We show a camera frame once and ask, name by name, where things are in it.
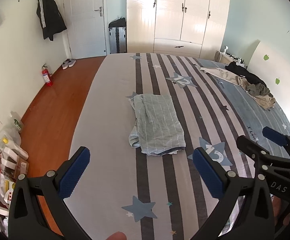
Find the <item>right hand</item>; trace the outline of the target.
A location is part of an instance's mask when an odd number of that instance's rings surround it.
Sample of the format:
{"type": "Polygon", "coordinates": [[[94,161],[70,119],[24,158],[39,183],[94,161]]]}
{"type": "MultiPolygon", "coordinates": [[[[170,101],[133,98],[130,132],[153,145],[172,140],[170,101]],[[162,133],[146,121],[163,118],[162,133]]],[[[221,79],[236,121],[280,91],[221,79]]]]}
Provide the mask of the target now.
{"type": "Polygon", "coordinates": [[[284,202],[277,196],[272,196],[272,206],[274,215],[274,224],[283,224],[287,226],[290,222],[290,208],[289,203],[284,202]]]}

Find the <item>left hand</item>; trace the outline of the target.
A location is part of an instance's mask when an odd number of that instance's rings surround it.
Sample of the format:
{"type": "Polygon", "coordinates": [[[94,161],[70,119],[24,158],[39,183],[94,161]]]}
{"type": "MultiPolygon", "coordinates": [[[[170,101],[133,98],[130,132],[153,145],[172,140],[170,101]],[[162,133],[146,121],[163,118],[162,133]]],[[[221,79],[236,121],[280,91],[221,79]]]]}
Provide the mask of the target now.
{"type": "Polygon", "coordinates": [[[106,240],[127,240],[127,236],[123,232],[115,232],[110,235],[106,240]]]}

